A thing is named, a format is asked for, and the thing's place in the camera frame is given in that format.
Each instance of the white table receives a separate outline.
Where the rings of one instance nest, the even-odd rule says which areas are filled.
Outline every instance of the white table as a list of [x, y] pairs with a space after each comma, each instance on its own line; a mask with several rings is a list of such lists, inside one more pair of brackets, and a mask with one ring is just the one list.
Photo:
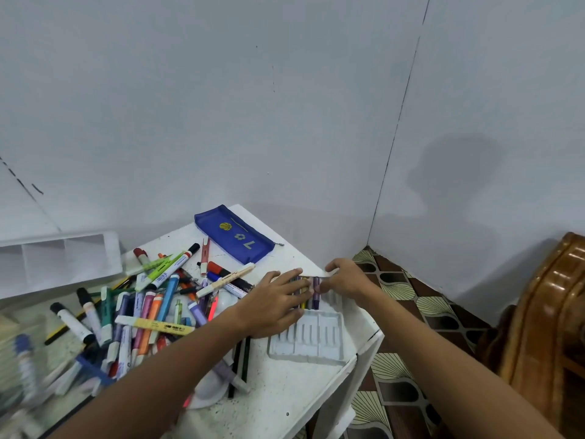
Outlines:
[[[274, 250], [261, 259], [245, 276], [257, 283], [268, 271], [303, 268], [307, 276], [326, 273], [243, 206], [230, 207], [241, 219], [274, 242]], [[179, 253], [193, 243], [201, 243], [203, 233], [194, 223], [172, 231], [141, 246], [151, 259], [157, 253]], [[185, 264], [184, 269], [199, 277], [197, 262], [201, 250]], [[125, 270], [138, 266], [132, 251], [122, 256]], [[212, 243], [209, 260], [234, 271], [241, 264]], [[290, 439], [321, 408], [316, 439], [338, 439], [354, 417], [352, 398], [383, 339], [373, 319], [353, 301], [343, 301], [344, 365], [316, 365], [270, 359], [268, 339], [253, 339], [250, 348], [249, 394], [236, 392], [233, 399], [223, 398], [218, 404], [188, 410], [182, 416], [174, 435], [177, 438], [201, 439]]]

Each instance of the white shelf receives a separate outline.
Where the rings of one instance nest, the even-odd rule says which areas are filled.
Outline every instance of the white shelf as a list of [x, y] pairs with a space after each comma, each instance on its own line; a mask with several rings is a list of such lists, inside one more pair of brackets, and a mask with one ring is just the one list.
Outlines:
[[122, 271], [114, 231], [0, 242], [0, 298]]

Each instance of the orange highlighter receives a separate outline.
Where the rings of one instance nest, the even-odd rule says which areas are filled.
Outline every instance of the orange highlighter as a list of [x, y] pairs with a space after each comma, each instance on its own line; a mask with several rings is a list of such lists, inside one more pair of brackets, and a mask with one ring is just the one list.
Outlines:
[[[160, 309], [160, 306], [163, 303], [163, 295], [161, 293], [157, 294], [154, 296], [154, 299], [152, 301], [152, 305], [150, 306], [150, 311], [148, 313], [148, 320], [154, 320], [156, 319], [156, 316], [158, 314], [158, 310]], [[138, 347], [138, 355], [136, 356], [136, 365], [138, 366], [142, 363], [142, 361], [144, 360], [144, 356], [146, 355], [146, 353], [148, 353], [148, 340], [150, 339], [150, 332], [152, 330], [144, 330], [144, 332], [142, 333], [142, 339], [140, 339], [140, 347]]]

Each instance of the yellow highlighter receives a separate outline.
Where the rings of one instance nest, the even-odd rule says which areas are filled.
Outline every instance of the yellow highlighter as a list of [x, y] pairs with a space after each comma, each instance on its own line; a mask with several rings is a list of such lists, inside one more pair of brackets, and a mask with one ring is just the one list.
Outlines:
[[131, 327], [144, 328], [145, 330], [166, 332], [177, 336], [186, 336], [195, 329], [195, 327], [188, 327], [186, 325], [159, 322], [156, 320], [142, 319], [140, 317], [132, 316], [118, 316], [116, 317], [116, 324], [130, 325]]

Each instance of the tiled floor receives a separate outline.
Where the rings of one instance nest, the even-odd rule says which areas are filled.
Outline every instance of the tiled floor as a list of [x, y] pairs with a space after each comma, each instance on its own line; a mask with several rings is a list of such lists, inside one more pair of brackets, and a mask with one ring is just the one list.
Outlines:
[[[430, 328], [469, 354], [489, 325], [366, 248], [354, 261], [369, 279]], [[352, 402], [356, 412], [344, 439], [427, 439], [441, 417], [385, 338]], [[307, 437], [305, 430], [296, 439]]]

